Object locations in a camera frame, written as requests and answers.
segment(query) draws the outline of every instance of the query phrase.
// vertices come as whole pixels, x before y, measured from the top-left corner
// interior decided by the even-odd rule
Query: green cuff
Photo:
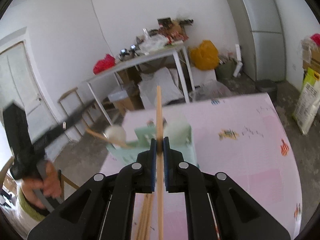
[[[35,211],[26,201],[25,196],[22,192],[22,189],[19,190],[18,192],[18,199],[19,199],[19,203],[21,208],[23,209],[23,211],[25,213],[27,213],[31,218],[33,218],[35,221],[42,221],[45,216],[39,214],[37,211]]]

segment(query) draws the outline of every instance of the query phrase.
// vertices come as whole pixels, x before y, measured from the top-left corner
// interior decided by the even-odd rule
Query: sleeve
[[[37,213],[26,202],[20,188],[18,189],[18,199],[15,207],[5,208],[1,206],[1,209],[12,227],[23,239],[27,239],[31,229],[44,219],[44,216]]]

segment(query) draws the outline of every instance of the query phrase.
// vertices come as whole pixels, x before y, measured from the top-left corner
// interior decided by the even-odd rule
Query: bundle of chopsticks
[[[164,179],[164,164],[163,164],[163,118],[161,104],[161,88],[157,87],[157,160],[156,160],[156,175],[157,175],[157,204],[158,204],[158,231],[159,240],[163,240],[163,179]],[[138,230],[135,240],[149,240],[150,223],[153,207],[154,193],[145,194],[141,209]]]

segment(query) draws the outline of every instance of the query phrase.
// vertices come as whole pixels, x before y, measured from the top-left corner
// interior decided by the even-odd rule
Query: white ball
[[[122,126],[119,125],[112,125],[105,129],[104,134],[110,140],[118,140],[125,142],[127,139],[127,134]]]

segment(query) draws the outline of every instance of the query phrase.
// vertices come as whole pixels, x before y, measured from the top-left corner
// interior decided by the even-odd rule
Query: human hand
[[[22,180],[21,190],[25,198],[38,208],[45,209],[40,199],[33,192],[34,189],[42,189],[45,197],[57,198],[61,195],[61,185],[58,173],[50,161],[47,161],[45,172],[47,177],[44,181],[40,179],[25,178]]]

